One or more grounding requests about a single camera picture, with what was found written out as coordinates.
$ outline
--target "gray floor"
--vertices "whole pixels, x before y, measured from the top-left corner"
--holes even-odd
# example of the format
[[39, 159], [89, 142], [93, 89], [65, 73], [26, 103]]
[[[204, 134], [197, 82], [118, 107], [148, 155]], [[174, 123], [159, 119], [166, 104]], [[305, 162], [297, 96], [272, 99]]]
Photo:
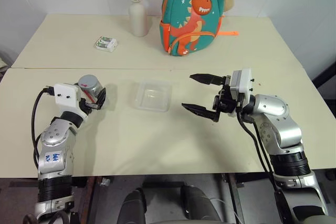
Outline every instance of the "gray floor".
[[[328, 181], [324, 171], [316, 171], [318, 181], [325, 192], [330, 215], [336, 216], [336, 182]], [[155, 175], [114, 176], [109, 187], [100, 187], [95, 221], [99, 224], [115, 224], [126, 195], [144, 182], [185, 182], [200, 188], [209, 198], [222, 199], [226, 204], [213, 200], [222, 221], [234, 222], [232, 201], [228, 185], [219, 175]], [[26, 213], [34, 211], [37, 199], [36, 181], [30, 179], [0, 178], [0, 223], [22, 223]], [[183, 220], [180, 190], [178, 188], [144, 189], [148, 210], [146, 222]], [[273, 190], [268, 180], [247, 182], [238, 189], [245, 223], [281, 223], [276, 209]], [[81, 189], [75, 188], [76, 202], [80, 201]]]

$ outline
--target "cartoon dinosaur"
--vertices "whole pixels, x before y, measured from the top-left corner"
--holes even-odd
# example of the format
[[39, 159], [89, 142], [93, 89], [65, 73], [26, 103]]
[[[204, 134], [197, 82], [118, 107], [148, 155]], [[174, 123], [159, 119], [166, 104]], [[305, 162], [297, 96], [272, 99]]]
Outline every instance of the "cartoon dinosaur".
[[[171, 27], [171, 35], [174, 37], [179, 37], [183, 34], [202, 31], [202, 26], [205, 25], [205, 20], [202, 19], [203, 15], [207, 15], [212, 8], [211, 0], [190, 0], [188, 7], [188, 12], [191, 14], [190, 17], [186, 17], [184, 26], [179, 25], [178, 28]], [[197, 50], [196, 45], [199, 41], [200, 36], [189, 36], [182, 38], [178, 43], [177, 53], [181, 56], [187, 55], [189, 50], [186, 49], [186, 45], [190, 44], [190, 50]]]

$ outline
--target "orange strap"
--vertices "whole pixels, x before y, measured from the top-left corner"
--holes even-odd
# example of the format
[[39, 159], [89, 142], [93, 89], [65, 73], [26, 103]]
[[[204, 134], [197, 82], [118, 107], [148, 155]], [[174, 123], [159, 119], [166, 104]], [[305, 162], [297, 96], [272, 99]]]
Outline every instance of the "orange strap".
[[210, 31], [197, 31], [195, 33], [188, 33], [188, 34], [184, 34], [184, 35], [181, 35], [179, 36], [179, 38], [176, 38], [173, 43], [170, 45], [169, 49], [168, 49], [168, 53], [171, 54], [172, 52], [172, 49], [174, 48], [175, 44], [180, 40], [180, 39], [183, 39], [183, 38], [186, 38], [186, 37], [190, 37], [190, 36], [201, 36], [201, 35], [209, 35], [209, 36], [212, 36], [212, 37], [215, 37], [215, 34], [213, 34], [212, 32]]
[[239, 35], [238, 31], [219, 31], [217, 35]]

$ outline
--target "white wall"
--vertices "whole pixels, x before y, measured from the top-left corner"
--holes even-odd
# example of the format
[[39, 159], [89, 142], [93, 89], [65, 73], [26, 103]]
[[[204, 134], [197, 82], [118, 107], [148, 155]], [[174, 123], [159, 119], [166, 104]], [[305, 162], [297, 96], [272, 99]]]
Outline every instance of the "white wall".
[[[146, 0], [159, 15], [162, 0]], [[227, 15], [269, 16], [314, 78], [336, 60], [336, 0], [235, 0]], [[0, 54], [14, 61], [46, 13], [127, 14], [129, 0], [0, 0]]]

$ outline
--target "robotic arm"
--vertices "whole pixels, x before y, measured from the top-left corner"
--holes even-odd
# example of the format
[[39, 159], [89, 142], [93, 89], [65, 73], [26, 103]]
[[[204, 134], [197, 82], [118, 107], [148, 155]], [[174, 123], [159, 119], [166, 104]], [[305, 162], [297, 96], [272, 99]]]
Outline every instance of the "robotic arm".
[[[81, 97], [81, 89], [93, 103]], [[35, 111], [42, 92], [55, 96], [61, 116], [54, 118], [49, 127], [40, 135], [41, 152], [37, 150], [35, 140]], [[32, 115], [32, 137], [34, 161], [38, 161], [38, 203], [35, 216], [26, 216], [24, 223], [54, 223], [61, 218], [63, 223], [79, 223], [79, 216], [70, 212], [74, 207], [71, 177], [74, 169], [72, 149], [76, 135], [92, 109], [100, 110], [106, 99], [106, 89], [95, 76], [84, 76], [79, 84], [58, 83], [47, 87], [35, 102]]]
[[[221, 112], [231, 116], [237, 114], [243, 129], [254, 139], [259, 159], [270, 175], [281, 221], [305, 223], [311, 216], [327, 216], [321, 189], [303, 151], [301, 129], [290, 117], [288, 104], [276, 95], [251, 95], [254, 79], [250, 69], [234, 71], [232, 77], [211, 74], [194, 74], [190, 77], [203, 84], [223, 85], [215, 97], [214, 111], [194, 104], [182, 103], [182, 106], [214, 122], [218, 122]], [[256, 138], [244, 122], [254, 124], [269, 171], [263, 163]], [[263, 146], [269, 155], [274, 173]], [[328, 223], [322, 219], [319, 223]]]

